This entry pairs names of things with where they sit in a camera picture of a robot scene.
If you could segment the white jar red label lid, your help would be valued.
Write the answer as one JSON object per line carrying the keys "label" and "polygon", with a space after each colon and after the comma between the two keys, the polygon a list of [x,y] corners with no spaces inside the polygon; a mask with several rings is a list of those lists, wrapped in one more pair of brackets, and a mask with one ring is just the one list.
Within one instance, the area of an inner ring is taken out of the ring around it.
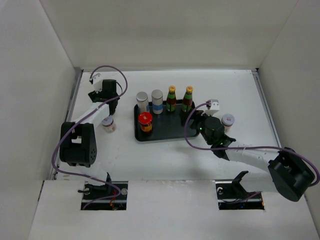
{"label": "white jar red label lid", "polygon": [[107,133],[113,133],[116,130],[116,124],[112,115],[104,118],[101,124]]}

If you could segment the silver lid white jar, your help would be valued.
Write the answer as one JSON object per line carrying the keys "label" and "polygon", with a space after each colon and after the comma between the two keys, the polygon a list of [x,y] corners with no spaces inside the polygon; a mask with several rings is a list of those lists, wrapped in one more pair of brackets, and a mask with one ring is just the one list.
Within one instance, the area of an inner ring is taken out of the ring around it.
{"label": "silver lid white jar", "polygon": [[149,100],[148,94],[144,91],[140,91],[136,94],[137,105],[140,113],[149,112]]}

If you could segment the yellow cap sauce bottle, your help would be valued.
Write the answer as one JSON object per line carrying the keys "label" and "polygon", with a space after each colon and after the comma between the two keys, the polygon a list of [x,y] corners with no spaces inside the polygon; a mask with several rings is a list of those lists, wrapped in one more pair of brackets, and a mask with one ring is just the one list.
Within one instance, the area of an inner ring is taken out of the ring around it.
{"label": "yellow cap sauce bottle", "polygon": [[166,110],[169,113],[174,112],[176,110],[176,104],[177,104],[176,87],[174,85],[171,85],[168,88],[168,94],[166,99]]}
{"label": "yellow cap sauce bottle", "polygon": [[185,113],[189,112],[192,109],[193,103],[193,87],[187,86],[186,91],[182,100],[181,110]]}

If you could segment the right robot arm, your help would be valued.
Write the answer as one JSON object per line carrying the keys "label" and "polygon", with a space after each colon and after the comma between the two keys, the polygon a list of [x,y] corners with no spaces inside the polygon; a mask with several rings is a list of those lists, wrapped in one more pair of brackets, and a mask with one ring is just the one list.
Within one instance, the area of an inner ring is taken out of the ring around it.
{"label": "right robot arm", "polygon": [[185,129],[199,131],[209,145],[207,151],[229,162],[239,162],[270,175],[271,191],[297,202],[306,190],[317,185],[320,173],[305,157],[289,147],[249,146],[225,134],[221,121],[205,111],[193,109],[182,114]]}

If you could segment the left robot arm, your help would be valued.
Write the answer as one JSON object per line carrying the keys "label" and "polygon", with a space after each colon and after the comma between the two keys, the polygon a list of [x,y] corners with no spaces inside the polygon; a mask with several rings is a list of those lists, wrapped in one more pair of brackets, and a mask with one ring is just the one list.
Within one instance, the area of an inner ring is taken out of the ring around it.
{"label": "left robot arm", "polygon": [[116,112],[118,100],[114,99],[102,107],[103,102],[118,96],[117,87],[120,84],[115,79],[103,79],[94,84],[94,90],[88,93],[92,101],[88,110],[75,121],[66,121],[61,126],[60,136],[63,137],[70,128],[71,133],[59,147],[59,158],[71,167],[89,168],[97,158],[97,142],[95,129],[102,125],[107,131],[114,132],[116,124],[113,115]]}

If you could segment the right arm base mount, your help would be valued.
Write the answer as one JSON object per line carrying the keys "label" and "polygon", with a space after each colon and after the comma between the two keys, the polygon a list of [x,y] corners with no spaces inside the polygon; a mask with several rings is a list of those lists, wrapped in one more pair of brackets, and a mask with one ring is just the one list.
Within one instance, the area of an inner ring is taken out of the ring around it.
{"label": "right arm base mount", "polygon": [[241,171],[233,179],[223,179],[215,182],[219,210],[265,209],[261,192],[248,192],[241,185],[243,177],[248,173],[248,171]]}

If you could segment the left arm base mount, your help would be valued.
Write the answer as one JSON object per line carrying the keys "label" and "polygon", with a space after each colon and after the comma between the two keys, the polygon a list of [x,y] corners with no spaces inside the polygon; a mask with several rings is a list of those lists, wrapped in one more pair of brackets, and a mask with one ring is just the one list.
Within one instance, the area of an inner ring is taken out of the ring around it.
{"label": "left arm base mount", "polygon": [[120,189],[119,192],[109,185],[93,185],[86,183],[83,189],[77,192],[82,194],[81,210],[85,211],[125,211],[127,209],[127,197],[129,183],[127,181],[113,182]]}

